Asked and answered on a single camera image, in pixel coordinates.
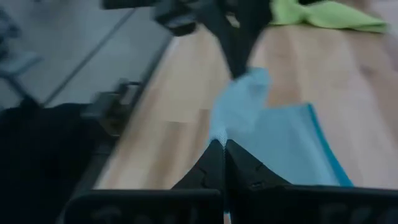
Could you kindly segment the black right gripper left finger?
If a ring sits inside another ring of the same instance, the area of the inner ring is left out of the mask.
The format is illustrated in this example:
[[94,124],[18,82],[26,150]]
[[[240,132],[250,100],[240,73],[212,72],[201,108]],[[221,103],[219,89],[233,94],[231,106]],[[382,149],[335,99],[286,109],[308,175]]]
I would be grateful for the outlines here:
[[173,189],[224,190],[224,149],[218,140],[210,142],[199,160]]

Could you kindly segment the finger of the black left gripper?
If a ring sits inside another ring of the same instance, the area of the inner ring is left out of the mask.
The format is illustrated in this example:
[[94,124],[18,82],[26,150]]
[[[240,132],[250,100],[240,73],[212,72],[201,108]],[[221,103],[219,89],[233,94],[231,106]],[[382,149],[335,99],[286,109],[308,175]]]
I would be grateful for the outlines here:
[[231,78],[239,78],[248,69],[248,59],[259,35],[269,23],[268,17],[230,21],[223,18],[225,27],[218,36]]

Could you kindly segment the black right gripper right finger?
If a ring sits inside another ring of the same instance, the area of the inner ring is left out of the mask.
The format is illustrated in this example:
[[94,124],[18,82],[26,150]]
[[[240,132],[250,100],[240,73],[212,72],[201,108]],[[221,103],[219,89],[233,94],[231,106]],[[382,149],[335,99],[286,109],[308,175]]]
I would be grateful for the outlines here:
[[277,175],[233,140],[226,144],[226,168],[231,171],[240,186],[249,190],[262,190],[290,182]]

